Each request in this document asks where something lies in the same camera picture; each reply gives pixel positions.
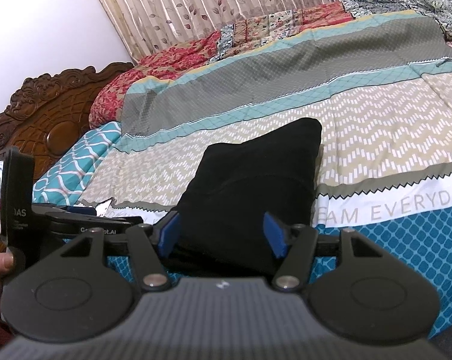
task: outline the patterned bedspread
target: patterned bedspread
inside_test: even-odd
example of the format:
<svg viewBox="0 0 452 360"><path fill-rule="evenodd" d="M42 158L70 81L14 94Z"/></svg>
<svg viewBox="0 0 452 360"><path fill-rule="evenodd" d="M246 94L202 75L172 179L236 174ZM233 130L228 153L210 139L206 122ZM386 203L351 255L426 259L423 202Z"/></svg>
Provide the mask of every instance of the patterned bedspread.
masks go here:
<svg viewBox="0 0 452 360"><path fill-rule="evenodd" d="M124 95L147 76L175 80L191 69L217 62L266 45L274 39L294 36L307 28L345 23L375 13L413 9L432 17L452 45L452 0L342 0L308 9L284 11L242 20L212 33L206 39L178 44L139 61L99 93L89 115L92 128L122 120Z"/></svg>
<svg viewBox="0 0 452 360"><path fill-rule="evenodd" d="M33 187L37 203L73 205L112 145L121 137L117 122L88 131Z"/></svg>
<svg viewBox="0 0 452 360"><path fill-rule="evenodd" d="M432 334L451 325L452 48L412 10L278 37L175 80L136 81L123 135L78 202L114 198L108 216L154 223L208 145L305 116L323 125L313 225L352 226L421 272L441 295ZM127 276L127 261L115 264ZM333 267L318 259L313 274Z"/></svg>
<svg viewBox="0 0 452 360"><path fill-rule="evenodd" d="M279 37L299 33L306 28L328 26L352 20L336 1L307 9L279 12L238 21L205 39L192 40L141 59L136 67L119 75L99 93L89 114L91 128L109 121L121 121L124 95L136 81L147 76L175 80L207 63L240 54Z"/></svg>

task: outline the blue lattice pattern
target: blue lattice pattern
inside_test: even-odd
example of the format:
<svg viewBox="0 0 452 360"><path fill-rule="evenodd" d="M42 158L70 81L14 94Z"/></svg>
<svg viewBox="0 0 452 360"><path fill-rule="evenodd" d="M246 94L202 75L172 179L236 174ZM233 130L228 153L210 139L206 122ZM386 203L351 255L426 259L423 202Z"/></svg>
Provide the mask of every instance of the blue lattice pattern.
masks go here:
<svg viewBox="0 0 452 360"><path fill-rule="evenodd" d="M33 202L74 205L114 143L121 125L109 122L90 130L33 187Z"/></svg>
<svg viewBox="0 0 452 360"><path fill-rule="evenodd" d="M107 266L114 269L128 282L133 282L133 275L131 272L131 266L129 265L129 257L123 256L109 256L107 257ZM179 278L185 277L182 274L167 271L169 279L173 284L176 284Z"/></svg>
<svg viewBox="0 0 452 360"><path fill-rule="evenodd" d="M354 228L436 287L441 311L431 336L452 325L452 207ZM338 228L324 226L318 226L318 230L322 234L339 232ZM334 258L316 259L311 281L334 268Z"/></svg>

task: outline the silver bolt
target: silver bolt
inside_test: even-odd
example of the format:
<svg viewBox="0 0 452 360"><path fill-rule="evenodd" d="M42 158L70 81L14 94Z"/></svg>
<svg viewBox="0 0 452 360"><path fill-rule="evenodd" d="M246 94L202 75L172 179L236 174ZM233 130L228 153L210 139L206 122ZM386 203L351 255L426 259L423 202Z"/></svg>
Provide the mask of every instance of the silver bolt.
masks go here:
<svg viewBox="0 0 452 360"><path fill-rule="evenodd" d="M163 274L149 274L142 281L146 286L159 287L167 283L167 277Z"/></svg>
<svg viewBox="0 0 452 360"><path fill-rule="evenodd" d="M299 285L299 279L295 276L279 276L276 279L276 285L285 290L289 290L290 288L295 288Z"/></svg>

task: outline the carved wooden headboard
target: carved wooden headboard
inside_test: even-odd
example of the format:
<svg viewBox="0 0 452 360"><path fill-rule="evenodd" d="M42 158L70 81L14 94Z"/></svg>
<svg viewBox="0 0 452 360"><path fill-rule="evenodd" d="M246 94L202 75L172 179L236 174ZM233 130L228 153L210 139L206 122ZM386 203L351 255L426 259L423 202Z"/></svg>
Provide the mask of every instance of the carved wooden headboard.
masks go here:
<svg viewBox="0 0 452 360"><path fill-rule="evenodd" d="M116 62L96 73L68 69L24 81L0 114L0 150L17 146L35 158L39 179L89 130L89 112L99 91L133 64Z"/></svg>

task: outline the teal stripe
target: teal stripe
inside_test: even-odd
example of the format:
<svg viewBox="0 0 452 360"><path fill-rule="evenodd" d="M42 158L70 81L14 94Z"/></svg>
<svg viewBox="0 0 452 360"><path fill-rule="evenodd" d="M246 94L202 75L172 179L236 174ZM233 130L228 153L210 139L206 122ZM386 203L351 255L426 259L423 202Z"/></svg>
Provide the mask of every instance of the teal stripe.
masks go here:
<svg viewBox="0 0 452 360"><path fill-rule="evenodd" d="M192 71L190 73L186 73L183 76L179 77L173 83L168 82L159 82L158 80L148 79L144 82L135 82L127 91L126 95L130 95L133 93L146 93L148 91L155 91L156 93L161 93L167 88L171 88L175 85L186 84L189 81L196 80L198 77L208 74L216 69L227 66L228 64L232 64L236 61L239 61L243 58L249 58L253 55L258 55L262 53L269 53L277 50L283 50L286 48L293 47L296 44L310 41L310 40L318 40L321 38L328 38L331 36L337 35L345 35L352 32L357 32L364 30L365 28L377 27L382 24L387 23L388 21L396 20L396 19L410 19L412 17L420 17L421 15L417 13L392 13L392 14L378 14L368 17L364 20L353 20L347 22L347 24L337 27L320 27L315 28L314 31L303 31L296 36L292 36L289 38L278 39L275 42L270 43L266 47L260 47L256 50L249 51L244 54L239 54L235 56L230 56L222 61L215 62L210 65L206 65L201 68L199 71Z"/></svg>
<svg viewBox="0 0 452 360"><path fill-rule="evenodd" d="M168 131L158 131L148 137L121 137L116 149L121 152L143 151L157 143L166 143L174 138L186 137L200 130L215 130L243 120L252 120L276 114L288 109L303 107L304 105L326 100L333 95L353 88L373 85L386 85L399 81L414 80L422 74L441 74L452 72L452 61L437 67L438 61L426 63L410 63L407 66L386 68L364 73L351 73L340 76L328 83L292 93L260 104L246 104L242 107L227 111L223 114L208 116L201 120L184 123Z"/></svg>

